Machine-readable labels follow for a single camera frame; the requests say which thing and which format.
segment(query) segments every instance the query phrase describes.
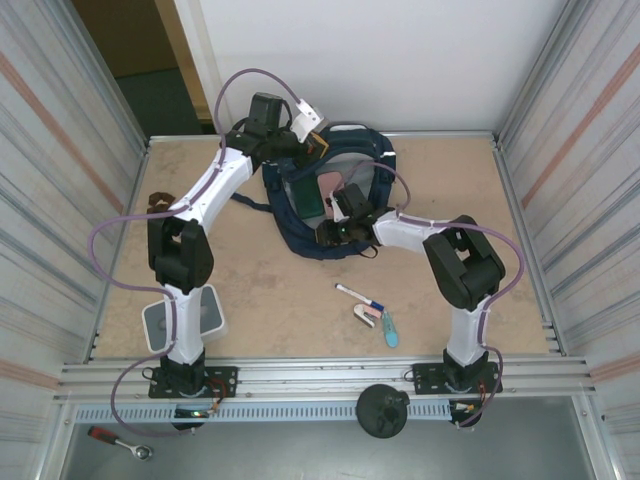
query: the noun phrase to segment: light blue object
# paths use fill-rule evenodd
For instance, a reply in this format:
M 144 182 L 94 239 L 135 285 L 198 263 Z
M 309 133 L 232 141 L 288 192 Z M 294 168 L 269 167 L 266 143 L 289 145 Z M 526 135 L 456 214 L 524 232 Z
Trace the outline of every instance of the light blue object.
M 384 332 L 384 339 L 387 341 L 387 345 L 391 348 L 396 348 L 398 346 L 398 334 L 393 324 L 393 318 L 391 318 L 391 314 L 386 310 L 382 312 L 382 331 Z

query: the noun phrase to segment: black suction cup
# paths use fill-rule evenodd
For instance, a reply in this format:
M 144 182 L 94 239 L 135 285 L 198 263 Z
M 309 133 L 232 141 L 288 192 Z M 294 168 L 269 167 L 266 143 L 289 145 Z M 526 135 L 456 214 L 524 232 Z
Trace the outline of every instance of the black suction cup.
M 409 396 L 388 385 L 377 384 L 360 394 L 356 405 L 358 423 L 376 438 L 391 438 L 407 423 Z

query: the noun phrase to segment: backpack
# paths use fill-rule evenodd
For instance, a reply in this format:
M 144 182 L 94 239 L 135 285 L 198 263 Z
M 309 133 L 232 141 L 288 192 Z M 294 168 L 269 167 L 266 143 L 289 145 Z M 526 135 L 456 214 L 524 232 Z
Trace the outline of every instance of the backpack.
M 325 217 L 305 221 L 300 219 L 291 204 L 288 184 L 308 175 L 331 171 L 346 173 L 362 161 L 374 160 L 395 170 L 395 151 L 387 137 L 364 125 L 332 124 L 325 127 L 320 136 L 329 144 L 329 149 L 324 157 L 312 164 L 297 169 L 292 159 L 280 159 L 275 164 L 262 165 L 262 179 L 269 205 L 256 203 L 238 193 L 234 193 L 231 198 L 255 210 L 271 212 L 287 246 L 298 255 L 316 260 L 337 260 L 349 255 L 362 255 L 362 252 L 371 247 L 367 242 L 335 247 L 319 245 L 315 238 L 315 226 Z M 351 179 L 345 180 L 357 183 L 374 208 L 379 209 L 387 206 L 395 176 L 372 165 L 371 168 L 359 168 Z

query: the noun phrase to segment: corrugated metal wall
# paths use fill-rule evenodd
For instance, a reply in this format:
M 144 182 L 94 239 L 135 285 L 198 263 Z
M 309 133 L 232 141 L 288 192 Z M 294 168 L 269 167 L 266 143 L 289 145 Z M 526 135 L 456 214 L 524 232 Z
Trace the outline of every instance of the corrugated metal wall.
M 626 473 L 640 478 L 640 2 L 577 3 L 501 140 L 564 347 L 586 356 Z
M 0 478 L 33 473 L 105 291 L 87 235 L 123 211 L 144 155 L 96 61 L 63 1 L 0 3 Z M 99 239 L 103 265 L 119 235 Z

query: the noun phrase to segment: doorway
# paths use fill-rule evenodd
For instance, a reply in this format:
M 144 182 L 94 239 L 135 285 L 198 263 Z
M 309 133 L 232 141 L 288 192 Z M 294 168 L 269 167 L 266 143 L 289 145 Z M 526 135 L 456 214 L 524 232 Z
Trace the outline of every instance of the doorway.
M 147 138 L 214 133 L 172 0 L 72 0 Z

